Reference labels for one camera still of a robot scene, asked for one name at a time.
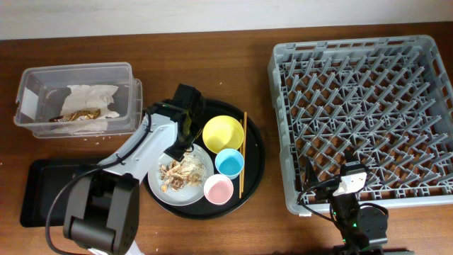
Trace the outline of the grey plate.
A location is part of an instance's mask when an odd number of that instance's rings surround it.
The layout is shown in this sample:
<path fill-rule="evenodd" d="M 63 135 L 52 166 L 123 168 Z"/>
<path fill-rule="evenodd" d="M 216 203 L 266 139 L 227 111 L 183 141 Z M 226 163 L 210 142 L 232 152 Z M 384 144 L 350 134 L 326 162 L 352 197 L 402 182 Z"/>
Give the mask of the grey plate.
<path fill-rule="evenodd" d="M 174 206 L 185 206 L 197 202 L 204 196 L 203 186 L 208 177 L 214 174 L 214 167 L 210 155 L 199 145 L 195 144 L 193 151 L 186 152 L 198 156 L 202 163 L 206 166 L 207 174 L 206 179 L 202 182 L 201 186 L 186 186 L 179 191 L 172 191 L 168 189 L 166 192 L 161 190 L 163 181 L 160 179 L 159 166 L 161 164 L 169 163 L 173 158 L 167 154 L 162 154 L 155 164 L 155 166 L 149 171 L 147 176 L 148 187 L 151 189 L 151 193 L 157 197 L 158 200 L 168 205 Z"/>

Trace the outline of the white napkin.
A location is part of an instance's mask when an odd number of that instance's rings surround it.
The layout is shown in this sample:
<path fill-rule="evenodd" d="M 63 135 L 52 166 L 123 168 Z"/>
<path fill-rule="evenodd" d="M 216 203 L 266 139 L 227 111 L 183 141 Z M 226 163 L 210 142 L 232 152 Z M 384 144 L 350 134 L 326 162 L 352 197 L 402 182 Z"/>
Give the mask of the white napkin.
<path fill-rule="evenodd" d="M 65 98 L 60 115 L 69 115 L 76 111 L 100 111 L 97 119 L 118 118 L 120 114 L 110 110 L 108 106 L 115 102 L 113 96 L 118 87 L 114 85 L 68 85 L 71 93 Z M 55 133 L 69 133 L 70 135 L 85 135 L 90 132 L 104 132 L 108 122 L 94 122 L 87 124 L 70 124 L 58 127 Z"/>

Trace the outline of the brown snack wrapper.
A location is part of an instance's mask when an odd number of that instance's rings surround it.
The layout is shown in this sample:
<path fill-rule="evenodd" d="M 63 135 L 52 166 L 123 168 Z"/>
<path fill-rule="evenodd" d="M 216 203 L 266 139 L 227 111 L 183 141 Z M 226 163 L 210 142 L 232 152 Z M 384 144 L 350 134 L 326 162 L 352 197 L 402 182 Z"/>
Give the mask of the brown snack wrapper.
<path fill-rule="evenodd" d="M 71 121 L 82 121 L 82 120 L 93 120 L 100 116 L 100 108 L 87 108 L 83 110 L 77 110 L 73 113 L 50 118 L 51 123 L 63 123 Z"/>

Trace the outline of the pink cup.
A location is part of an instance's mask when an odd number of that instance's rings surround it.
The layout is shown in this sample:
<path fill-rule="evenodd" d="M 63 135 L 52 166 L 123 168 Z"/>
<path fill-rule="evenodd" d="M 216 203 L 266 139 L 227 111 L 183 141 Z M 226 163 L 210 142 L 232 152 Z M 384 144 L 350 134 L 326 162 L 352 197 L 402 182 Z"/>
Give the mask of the pink cup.
<path fill-rule="evenodd" d="M 206 199 L 210 203 L 224 205 L 233 196 L 234 185 L 227 176 L 214 174 L 206 180 L 203 191 Z"/>

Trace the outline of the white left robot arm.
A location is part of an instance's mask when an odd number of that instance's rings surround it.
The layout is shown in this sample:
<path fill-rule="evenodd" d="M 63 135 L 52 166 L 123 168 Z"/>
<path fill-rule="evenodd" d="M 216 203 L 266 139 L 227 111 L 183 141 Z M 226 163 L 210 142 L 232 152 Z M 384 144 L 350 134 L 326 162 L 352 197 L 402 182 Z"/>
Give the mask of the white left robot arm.
<path fill-rule="evenodd" d="M 179 84 L 173 98 L 144 109 L 139 129 L 119 150 L 74 177 L 52 202 L 67 194 L 63 235 L 92 254 L 140 254 L 139 187 L 162 154 L 180 162 L 201 133 L 196 120 L 205 101 Z"/>

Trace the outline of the light blue cup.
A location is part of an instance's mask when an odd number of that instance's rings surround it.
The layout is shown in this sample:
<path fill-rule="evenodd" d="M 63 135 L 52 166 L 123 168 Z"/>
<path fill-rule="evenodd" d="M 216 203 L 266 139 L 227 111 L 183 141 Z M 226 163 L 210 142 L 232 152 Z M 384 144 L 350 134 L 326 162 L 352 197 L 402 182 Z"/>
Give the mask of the light blue cup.
<path fill-rule="evenodd" d="M 214 164 L 220 174 L 233 180 L 242 172 L 244 160 L 240 151 L 235 149 L 223 149 L 215 157 Z"/>

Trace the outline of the food scraps and rice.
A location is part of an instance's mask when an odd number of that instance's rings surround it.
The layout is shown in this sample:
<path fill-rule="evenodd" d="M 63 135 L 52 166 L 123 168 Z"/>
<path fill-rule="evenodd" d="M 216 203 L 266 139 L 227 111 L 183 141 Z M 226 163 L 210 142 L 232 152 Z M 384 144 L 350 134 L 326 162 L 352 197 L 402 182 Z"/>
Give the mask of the food scraps and rice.
<path fill-rule="evenodd" d="M 185 153 L 182 161 L 172 159 L 159 166 L 161 190 L 179 191 L 186 186 L 201 186 L 206 179 L 207 169 L 198 156 Z"/>

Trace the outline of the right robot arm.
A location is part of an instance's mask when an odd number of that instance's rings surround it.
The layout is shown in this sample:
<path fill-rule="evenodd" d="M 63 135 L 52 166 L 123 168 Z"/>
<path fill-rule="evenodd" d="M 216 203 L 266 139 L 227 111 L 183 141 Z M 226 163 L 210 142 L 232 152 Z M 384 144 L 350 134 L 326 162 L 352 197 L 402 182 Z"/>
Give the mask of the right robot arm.
<path fill-rule="evenodd" d="M 345 153 L 345 163 L 340 166 L 340 173 L 332 178 L 320 181 L 314 171 L 310 158 L 304 159 L 304 190 L 299 194 L 298 204 L 329 222 L 339 230 L 343 244 L 334 246 L 333 254 L 338 255 L 397 255 L 414 254 L 414 251 L 393 249 L 385 250 L 388 242 L 389 211 L 374 203 L 359 203 L 357 194 L 365 188 L 369 168 L 360 162 L 353 153 Z M 316 202 L 325 200 L 329 204 L 329 216 L 326 217 L 311 209 L 304 202 L 304 195 L 313 192 Z"/>

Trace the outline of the yellow bowl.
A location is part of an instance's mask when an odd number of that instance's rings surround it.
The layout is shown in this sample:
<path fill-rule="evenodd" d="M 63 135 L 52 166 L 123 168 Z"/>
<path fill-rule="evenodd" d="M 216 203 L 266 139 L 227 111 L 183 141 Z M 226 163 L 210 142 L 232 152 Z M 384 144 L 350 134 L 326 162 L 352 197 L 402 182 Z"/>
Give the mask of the yellow bowl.
<path fill-rule="evenodd" d="M 243 144 L 242 124 L 228 115 L 218 115 L 205 124 L 202 141 L 209 151 L 218 154 L 223 149 L 238 149 Z"/>

